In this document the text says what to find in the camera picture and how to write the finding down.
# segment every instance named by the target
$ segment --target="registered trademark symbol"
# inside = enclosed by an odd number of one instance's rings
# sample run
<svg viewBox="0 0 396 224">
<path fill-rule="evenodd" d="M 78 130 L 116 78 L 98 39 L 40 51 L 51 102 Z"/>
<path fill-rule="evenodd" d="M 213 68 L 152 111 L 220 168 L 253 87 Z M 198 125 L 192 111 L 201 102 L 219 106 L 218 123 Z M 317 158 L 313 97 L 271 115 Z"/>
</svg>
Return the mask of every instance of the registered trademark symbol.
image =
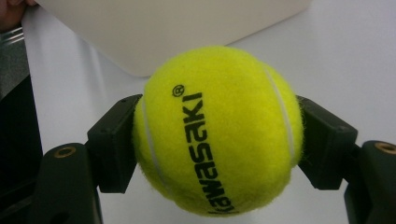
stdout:
<svg viewBox="0 0 396 224">
<path fill-rule="evenodd" d="M 184 93 L 184 86 L 183 85 L 177 85 L 174 87 L 172 94 L 175 97 L 179 97 Z"/>
</svg>

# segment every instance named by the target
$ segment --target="white box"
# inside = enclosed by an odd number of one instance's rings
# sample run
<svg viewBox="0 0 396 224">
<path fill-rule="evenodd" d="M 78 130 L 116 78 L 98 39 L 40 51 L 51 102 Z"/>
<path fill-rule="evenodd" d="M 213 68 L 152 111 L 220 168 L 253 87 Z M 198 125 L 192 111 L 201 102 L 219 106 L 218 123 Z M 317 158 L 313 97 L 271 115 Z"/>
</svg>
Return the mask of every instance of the white box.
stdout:
<svg viewBox="0 0 396 224">
<path fill-rule="evenodd" d="M 311 0 L 37 0 L 134 76 L 187 49 L 227 45 L 304 10 Z"/>
</svg>

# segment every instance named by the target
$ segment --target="yellow tennis ball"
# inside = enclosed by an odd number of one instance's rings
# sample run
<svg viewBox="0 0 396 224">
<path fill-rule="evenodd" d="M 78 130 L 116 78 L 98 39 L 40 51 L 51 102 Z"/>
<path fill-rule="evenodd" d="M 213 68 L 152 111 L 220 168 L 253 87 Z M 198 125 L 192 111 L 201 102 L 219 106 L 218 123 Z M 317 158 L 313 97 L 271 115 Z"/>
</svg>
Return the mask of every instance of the yellow tennis ball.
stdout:
<svg viewBox="0 0 396 224">
<path fill-rule="evenodd" d="M 271 202 L 300 157 L 296 96 L 269 65 L 227 47 L 194 49 L 148 81 L 134 114 L 136 158 L 181 208 L 227 217 Z"/>
</svg>

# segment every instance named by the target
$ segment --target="felt surface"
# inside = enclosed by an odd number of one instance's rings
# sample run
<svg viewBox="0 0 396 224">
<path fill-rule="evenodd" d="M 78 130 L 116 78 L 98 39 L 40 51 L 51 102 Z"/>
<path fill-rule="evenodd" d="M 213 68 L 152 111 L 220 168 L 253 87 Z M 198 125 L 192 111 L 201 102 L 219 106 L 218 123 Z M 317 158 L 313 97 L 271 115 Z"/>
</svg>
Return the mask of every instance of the felt surface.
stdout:
<svg viewBox="0 0 396 224">
<path fill-rule="evenodd" d="M 301 157 L 294 93 L 275 69 L 240 49 L 206 47 L 171 59 L 148 81 L 134 124 L 136 157 L 149 182 L 203 216 L 268 204 Z"/>
</svg>

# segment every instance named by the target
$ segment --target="white table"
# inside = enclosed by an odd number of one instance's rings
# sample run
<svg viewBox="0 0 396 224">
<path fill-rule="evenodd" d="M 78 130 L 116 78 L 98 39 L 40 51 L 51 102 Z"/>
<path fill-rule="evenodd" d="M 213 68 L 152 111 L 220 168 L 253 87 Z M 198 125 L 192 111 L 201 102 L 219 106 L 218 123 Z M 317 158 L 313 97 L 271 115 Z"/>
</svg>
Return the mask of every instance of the white table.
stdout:
<svg viewBox="0 0 396 224">
<path fill-rule="evenodd" d="M 42 8 L 24 18 L 35 103 L 45 151 L 85 143 L 86 132 L 119 99 L 141 93 L 132 77 Z M 295 91 L 327 108 L 368 140 L 396 142 L 396 1 L 314 0 L 311 7 L 232 46 L 275 67 Z M 127 192 L 100 194 L 105 223 L 347 223 L 346 183 L 313 189 L 299 168 L 267 207 L 232 218 L 188 214 L 136 169 Z"/>
</svg>

